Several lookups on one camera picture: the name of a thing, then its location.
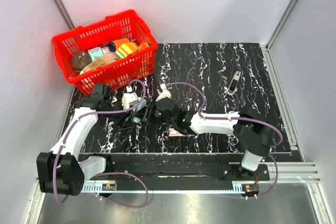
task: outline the tan package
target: tan package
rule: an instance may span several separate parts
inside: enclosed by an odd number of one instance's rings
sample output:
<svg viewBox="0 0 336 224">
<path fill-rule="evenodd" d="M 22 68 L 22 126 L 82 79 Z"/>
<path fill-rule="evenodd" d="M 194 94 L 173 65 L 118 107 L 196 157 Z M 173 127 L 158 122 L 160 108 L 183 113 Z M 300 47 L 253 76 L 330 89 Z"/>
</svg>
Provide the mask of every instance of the tan package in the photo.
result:
<svg viewBox="0 0 336 224">
<path fill-rule="evenodd" d="M 88 64 L 86 67 L 83 68 L 83 73 L 90 71 L 92 69 L 96 69 L 97 67 L 102 67 L 107 64 L 113 63 L 116 60 L 113 59 L 109 54 L 104 54 L 95 61 Z"/>
</svg>

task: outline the black marble table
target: black marble table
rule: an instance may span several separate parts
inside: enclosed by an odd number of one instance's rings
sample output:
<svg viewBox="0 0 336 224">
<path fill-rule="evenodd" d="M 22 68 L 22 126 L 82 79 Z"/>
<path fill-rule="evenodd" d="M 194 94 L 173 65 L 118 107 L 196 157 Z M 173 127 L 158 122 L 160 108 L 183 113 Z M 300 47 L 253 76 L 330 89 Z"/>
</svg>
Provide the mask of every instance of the black marble table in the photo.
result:
<svg viewBox="0 0 336 224">
<path fill-rule="evenodd" d="M 241 79 L 232 98 L 226 96 L 234 73 Z M 161 83 L 185 81 L 196 85 L 206 96 L 206 113 L 228 113 L 251 106 L 281 130 L 284 142 L 273 152 L 290 152 L 284 123 L 274 95 L 259 44 L 159 44 L 154 75 L 143 79 L 147 96 L 157 94 Z M 202 97 L 187 87 L 169 87 L 172 99 L 182 108 L 195 110 Z M 116 91 L 120 100 L 122 89 Z M 65 126 L 73 115 L 76 102 L 83 94 L 75 89 Z M 233 136 L 202 134 L 168 137 L 164 123 L 129 123 L 123 129 L 112 119 L 101 117 L 90 131 L 82 153 L 237 153 L 244 149 Z"/>
</svg>

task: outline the white wall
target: white wall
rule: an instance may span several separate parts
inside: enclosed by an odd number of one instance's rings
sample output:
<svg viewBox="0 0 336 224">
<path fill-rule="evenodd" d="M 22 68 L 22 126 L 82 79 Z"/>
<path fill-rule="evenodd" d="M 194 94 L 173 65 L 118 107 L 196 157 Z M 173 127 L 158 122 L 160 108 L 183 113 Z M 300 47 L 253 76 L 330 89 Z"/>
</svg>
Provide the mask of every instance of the white wall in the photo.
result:
<svg viewBox="0 0 336 224">
<path fill-rule="evenodd" d="M 70 92 L 52 36 L 67 30 L 52 0 L 0 0 L 0 222 L 18 224 Z"/>
<path fill-rule="evenodd" d="M 336 1 L 300 0 L 271 49 L 304 153 L 336 218 Z"/>
<path fill-rule="evenodd" d="M 76 26 L 134 9 L 158 42 L 266 43 L 290 0 L 63 0 Z"/>
</svg>

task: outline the cable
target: cable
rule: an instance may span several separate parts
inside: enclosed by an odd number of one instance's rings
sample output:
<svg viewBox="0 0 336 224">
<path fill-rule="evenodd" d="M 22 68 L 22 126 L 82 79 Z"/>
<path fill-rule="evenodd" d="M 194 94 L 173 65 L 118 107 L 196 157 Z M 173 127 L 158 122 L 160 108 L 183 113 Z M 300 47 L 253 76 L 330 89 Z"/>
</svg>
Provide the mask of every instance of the cable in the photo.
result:
<svg viewBox="0 0 336 224">
<path fill-rule="evenodd" d="M 146 200 L 145 200 L 145 202 L 142 203 L 141 205 L 132 206 L 132 205 L 127 205 L 127 204 L 121 203 L 121 202 L 116 201 L 116 200 L 114 200 L 114 199 L 109 199 L 109 198 L 100 196 L 101 199 L 105 199 L 105 200 L 107 200 L 107 201 L 109 201 L 109 202 L 116 203 L 116 204 L 118 204 L 118 205 L 120 205 L 120 206 L 123 206 L 123 207 L 130 207 L 130 208 L 141 208 L 141 207 L 144 207 L 144 206 L 146 206 L 146 205 L 148 204 L 148 202 L 149 202 L 149 193 L 148 193 L 148 189 L 147 189 L 145 183 L 144 183 L 140 178 L 136 177 L 136 176 L 133 175 L 133 174 L 130 174 L 130 173 L 122 173 L 122 172 L 116 172 L 116 173 L 99 173 L 99 174 L 97 174 L 97 175 L 95 175 L 95 176 L 105 176 L 105 175 L 126 175 L 126 176 L 131 176 L 131 177 L 135 178 L 136 180 L 138 180 L 138 181 L 140 182 L 140 184 L 141 184 L 141 185 L 143 186 L 143 188 L 145 189 L 145 191 L 146 191 Z"/>
<path fill-rule="evenodd" d="M 74 122 L 69 127 L 69 130 L 66 132 L 66 134 L 64 136 L 63 145 L 59 148 L 58 153 L 56 154 L 56 157 L 55 157 L 54 165 L 52 167 L 52 171 L 53 171 L 53 181 L 52 181 L 53 185 L 52 186 L 53 186 L 55 201 L 58 204 L 60 204 L 60 205 L 63 204 L 67 200 L 67 198 L 68 198 L 68 195 L 66 195 L 65 198 L 62 201 L 59 199 L 59 195 L 58 195 L 58 191 L 57 191 L 57 183 L 56 183 L 56 173 L 57 173 L 57 164 L 58 164 L 58 161 L 59 161 L 59 157 L 60 157 L 61 152 L 63 150 L 64 144 L 66 143 L 66 141 L 67 141 L 67 139 L 69 137 L 69 134 L 70 134 L 71 130 L 75 127 L 75 125 L 79 122 L 79 120 L 81 120 L 83 117 L 85 117 L 87 115 L 93 115 L 93 114 L 119 114 L 119 113 L 124 113 L 124 112 L 128 112 L 128 111 L 131 111 L 131 110 L 135 109 L 144 100 L 146 87 L 145 87 L 145 84 L 142 81 L 140 81 L 140 80 L 132 80 L 128 84 L 128 87 L 130 87 L 131 84 L 134 83 L 134 82 L 138 82 L 138 83 L 140 83 L 142 85 L 141 99 L 140 99 L 140 101 L 138 103 L 136 103 L 132 107 L 130 107 L 128 109 L 125 109 L 125 110 L 119 110 L 119 111 L 94 111 L 94 112 L 89 112 L 89 113 L 83 114 L 83 115 L 79 116 L 77 120 L 74 120 Z"/>
<path fill-rule="evenodd" d="M 198 114 L 200 115 L 201 118 L 204 118 L 204 119 L 211 119 L 211 120 L 242 120 L 242 121 L 247 121 L 247 122 L 253 122 L 253 123 L 259 123 L 259 124 L 262 124 L 264 126 L 267 126 L 267 127 L 270 127 L 272 130 L 274 130 L 280 137 L 280 140 L 274 144 L 271 148 L 273 147 L 276 147 L 278 146 L 279 144 L 281 144 L 283 142 L 283 139 L 284 137 L 282 136 L 282 133 L 277 129 L 275 128 L 273 125 L 269 124 L 269 123 L 266 123 L 266 122 L 263 122 L 263 121 L 260 121 L 260 120 L 256 120 L 256 119 L 252 119 L 252 118 L 239 118 L 239 117 L 232 117 L 232 118 L 220 118 L 220 117 L 211 117 L 211 116 L 203 116 L 202 115 L 202 108 L 205 106 L 205 101 L 206 101 L 206 98 L 205 98 L 205 95 L 204 93 L 199 90 L 196 86 L 190 84 L 190 83 L 187 83 L 187 82 L 182 82 L 182 81 L 179 81 L 179 82 L 171 82 L 171 83 L 168 83 L 166 84 L 166 86 L 171 86 L 171 85 L 177 85 L 177 84 L 182 84 L 182 85 L 187 85 L 193 89 L 195 89 L 203 98 L 203 103 L 202 105 L 200 106 L 200 108 L 198 109 Z M 274 157 L 272 155 L 269 154 L 269 157 L 273 160 L 274 162 L 274 165 L 275 165 L 275 169 L 276 169 L 276 176 L 275 176 L 275 181 L 274 181 L 274 184 L 273 186 L 271 187 L 271 189 L 269 189 L 266 193 L 258 196 L 258 198 L 263 198 L 265 196 L 267 196 L 268 194 L 270 194 L 277 182 L 278 182 L 278 177 L 279 177 L 279 171 L 278 171 L 278 165 L 277 165 L 277 162 L 276 160 L 274 159 Z"/>
</svg>

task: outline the red plastic shopping basket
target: red plastic shopping basket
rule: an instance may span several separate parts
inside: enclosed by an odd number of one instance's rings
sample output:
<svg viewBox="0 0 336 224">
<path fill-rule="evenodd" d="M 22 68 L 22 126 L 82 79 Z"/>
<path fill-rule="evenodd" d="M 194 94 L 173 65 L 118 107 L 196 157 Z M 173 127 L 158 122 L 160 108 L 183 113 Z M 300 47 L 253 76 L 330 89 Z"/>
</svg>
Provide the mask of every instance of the red plastic shopping basket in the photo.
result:
<svg viewBox="0 0 336 224">
<path fill-rule="evenodd" d="M 147 42 L 149 47 L 81 75 L 71 66 L 71 57 L 75 53 L 105 47 L 108 42 L 121 38 L 135 39 L 138 45 Z M 157 42 L 146 23 L 133 10 L 108 16 L 105 20 L 86 27 L 79 26 L 55 36 L 52 42 L 58 66 L 65 79 L 85 95 L 92 92 L 94 83 L 104 83 L 118 89 L 131 80 L 146 77 L 154 71 Z"/>
</svg>

